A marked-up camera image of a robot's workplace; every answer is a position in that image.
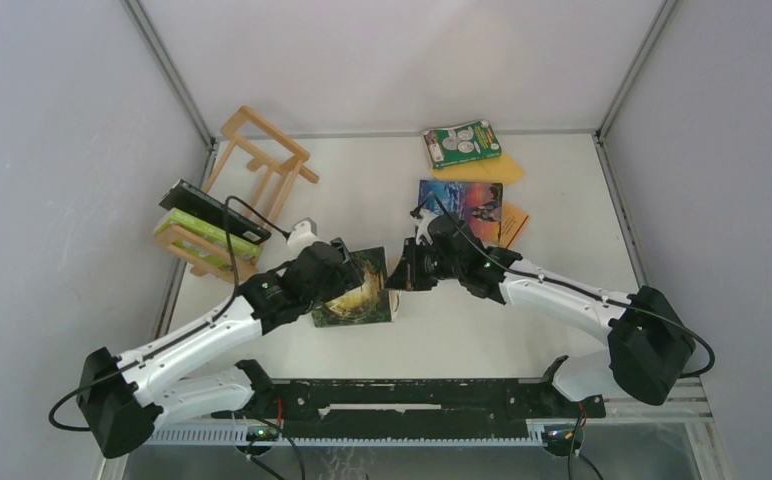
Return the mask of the Alice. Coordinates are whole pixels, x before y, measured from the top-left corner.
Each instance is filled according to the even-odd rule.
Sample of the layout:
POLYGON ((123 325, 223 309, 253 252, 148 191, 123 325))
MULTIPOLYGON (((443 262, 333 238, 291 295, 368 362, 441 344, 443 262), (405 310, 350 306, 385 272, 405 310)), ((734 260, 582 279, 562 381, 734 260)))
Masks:
POLYGON ((388 277, 386 249, 382 246, 351 253, 363 283, 311 312, 316 328, 391 323, 397 317, 399 295, 385 287, 388 277))

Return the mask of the blue Jane Eyre book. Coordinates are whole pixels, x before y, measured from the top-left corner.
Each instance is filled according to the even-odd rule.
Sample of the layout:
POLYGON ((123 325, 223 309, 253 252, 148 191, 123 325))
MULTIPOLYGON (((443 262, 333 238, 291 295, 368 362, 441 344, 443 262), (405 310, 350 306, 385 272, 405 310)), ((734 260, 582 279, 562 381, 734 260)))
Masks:
POLYGON ((445 209, 463 220, 485 243, 497 243, 501 235, 503 184, 421 180, 418 200, 423 209, 442 215, 445 209))

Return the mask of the wooden book rack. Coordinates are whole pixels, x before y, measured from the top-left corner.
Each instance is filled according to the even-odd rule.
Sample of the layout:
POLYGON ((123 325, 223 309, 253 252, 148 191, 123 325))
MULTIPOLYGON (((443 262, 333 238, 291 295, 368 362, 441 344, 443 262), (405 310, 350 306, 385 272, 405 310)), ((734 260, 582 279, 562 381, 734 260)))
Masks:
MULTIPOLYGON (((232 211, 271 229, 297 183, 319 182, 307 162, 310 153, 290 135, 249 106, 240 107, 221 127, 222 141, 208 179, 198 187, 224 205, 226 247, 219 247, 181 226, 170 226, 154 243, 187 262, 195 276, 212 275, 230 283, 233 268, 242 280, 257 272, 260 257, 241 259, 231 242, 228 215, 232 211)), ((258 245, 266 247, 268 240, 258 245)))

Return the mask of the light green paperback book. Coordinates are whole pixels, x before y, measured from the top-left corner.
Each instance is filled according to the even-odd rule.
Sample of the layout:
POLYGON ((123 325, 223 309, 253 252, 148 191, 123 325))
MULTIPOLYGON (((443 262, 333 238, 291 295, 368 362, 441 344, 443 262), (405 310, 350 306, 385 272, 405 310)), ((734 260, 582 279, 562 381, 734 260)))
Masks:
MULTIPOLYGON (((181 226, 185 230, 196 234, 197 236, 208 240, 219 247, 226 247, 226 233, 221 227, 201 220, 183 210, 173 208, 168 211, 157 223, 154 228, 153 236, 157 237, 170 226, 181 226)), ((244 260, 258 257, 262 253, 262 248, 246 239, 235 234, 231 235, 232 246, 236 255, 244 260)))

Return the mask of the thin dark book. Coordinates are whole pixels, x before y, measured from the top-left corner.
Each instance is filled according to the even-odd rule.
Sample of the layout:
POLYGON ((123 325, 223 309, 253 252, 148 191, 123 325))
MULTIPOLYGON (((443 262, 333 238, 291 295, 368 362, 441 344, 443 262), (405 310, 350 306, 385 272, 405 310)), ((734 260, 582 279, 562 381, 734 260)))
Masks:
MULTIPOLYGON (((224 205, 186 180, 179 180, 165 194, 158 205, 165 210, 177 208, 213 226, 224 227, 224 205)), ((232 211, 228 215, 230 232, 255 245, 271 237, 271 233, 243 214, 232 211)))

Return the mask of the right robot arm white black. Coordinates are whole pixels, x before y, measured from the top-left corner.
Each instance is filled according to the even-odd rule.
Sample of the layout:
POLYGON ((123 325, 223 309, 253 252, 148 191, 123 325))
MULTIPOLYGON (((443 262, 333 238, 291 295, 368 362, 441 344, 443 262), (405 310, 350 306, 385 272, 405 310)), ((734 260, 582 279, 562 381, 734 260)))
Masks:
POLYGON ((696 339, 659 290, 590 286, 550 273, 513 250, 487 246, 448 215, 423 210, 416 220, 416 233, 405 239, 387 288, 429 291, 453 280, 477 298, 541 311, 602 344, 600 351, 565 356, 549 368, 549 382, 539 391, 549 414, 567 415, 579 401, 614 392, 660 406, 684 378, 696 339))

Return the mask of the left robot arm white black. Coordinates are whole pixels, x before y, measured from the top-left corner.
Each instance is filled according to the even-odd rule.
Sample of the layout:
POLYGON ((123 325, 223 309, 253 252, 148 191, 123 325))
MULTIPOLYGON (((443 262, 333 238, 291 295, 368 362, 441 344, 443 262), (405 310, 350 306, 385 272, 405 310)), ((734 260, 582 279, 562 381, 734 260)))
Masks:
POLYGON ((361 283, 342 239, 315 240, 280 269, 251 276, 218 307, 170 334, 119 355, 105 347, 93 351, 83 364, 77 405, 102 455, 126 455, 162 426, 205 413, 267 414, 273 388, 239 367, 192 380, 186 376, 361 283))

